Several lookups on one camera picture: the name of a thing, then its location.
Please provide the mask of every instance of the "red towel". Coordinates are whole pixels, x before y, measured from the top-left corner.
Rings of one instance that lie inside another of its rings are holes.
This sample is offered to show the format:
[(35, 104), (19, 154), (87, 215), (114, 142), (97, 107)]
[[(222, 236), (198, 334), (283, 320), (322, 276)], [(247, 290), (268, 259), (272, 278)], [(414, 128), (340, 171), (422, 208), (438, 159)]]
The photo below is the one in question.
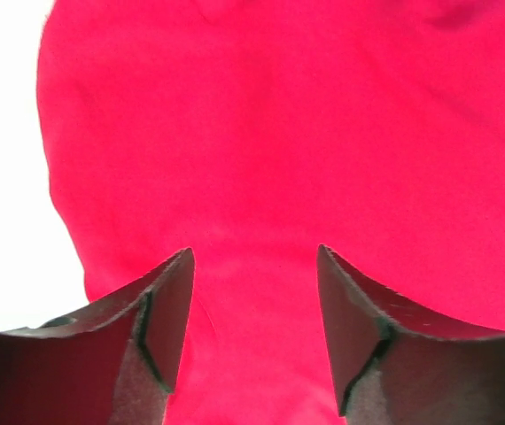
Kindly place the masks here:
[(90, 299), (195, 251), (167, 425), (344, 423), (319, 243), (505, 329), (505, 0), (58, 0), (38, 104)]

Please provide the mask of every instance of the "red fabric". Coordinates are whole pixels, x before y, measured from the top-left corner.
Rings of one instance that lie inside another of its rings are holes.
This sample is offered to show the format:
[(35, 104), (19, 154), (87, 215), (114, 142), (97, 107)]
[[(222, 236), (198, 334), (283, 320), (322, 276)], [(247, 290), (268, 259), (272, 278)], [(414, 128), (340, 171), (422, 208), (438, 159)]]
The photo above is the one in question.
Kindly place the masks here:
[(505, 329), (505, 0), (58, 0), (38, 104), (90, 299), (194, 248), (167, 425), (343, 423), (319, 243)]

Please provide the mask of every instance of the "wrinkled fabric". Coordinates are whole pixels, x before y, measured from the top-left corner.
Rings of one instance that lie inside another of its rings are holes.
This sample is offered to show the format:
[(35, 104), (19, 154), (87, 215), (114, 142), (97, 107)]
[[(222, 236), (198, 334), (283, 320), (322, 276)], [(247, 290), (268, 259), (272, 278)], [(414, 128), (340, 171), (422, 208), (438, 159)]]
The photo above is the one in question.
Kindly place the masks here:
[(167, 425), (345, 423), (319, 243), (505, 330), (505, 0), (58, 0), (37, 88), (89, 299), (194, 249)]

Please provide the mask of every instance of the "red cloth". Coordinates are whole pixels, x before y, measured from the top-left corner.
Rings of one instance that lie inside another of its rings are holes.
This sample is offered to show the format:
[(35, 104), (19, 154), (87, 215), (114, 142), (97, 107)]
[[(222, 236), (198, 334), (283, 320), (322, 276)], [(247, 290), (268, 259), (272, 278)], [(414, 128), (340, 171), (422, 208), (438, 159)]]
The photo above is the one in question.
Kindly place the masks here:
[(167, 425), (343, 423), (319, 243), (505, 329), (504, 0), (58, 0), (38, 104), (90, 299), (194, 248)]

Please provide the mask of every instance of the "white background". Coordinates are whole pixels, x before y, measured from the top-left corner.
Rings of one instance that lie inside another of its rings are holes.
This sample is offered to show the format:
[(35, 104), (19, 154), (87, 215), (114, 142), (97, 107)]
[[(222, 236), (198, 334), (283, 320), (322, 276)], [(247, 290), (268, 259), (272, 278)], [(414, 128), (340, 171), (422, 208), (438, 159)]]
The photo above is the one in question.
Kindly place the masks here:
[(87, 303), (82, 268), (51, 204), (35, 71), (52, 0), (0, 0), (0, 330)]

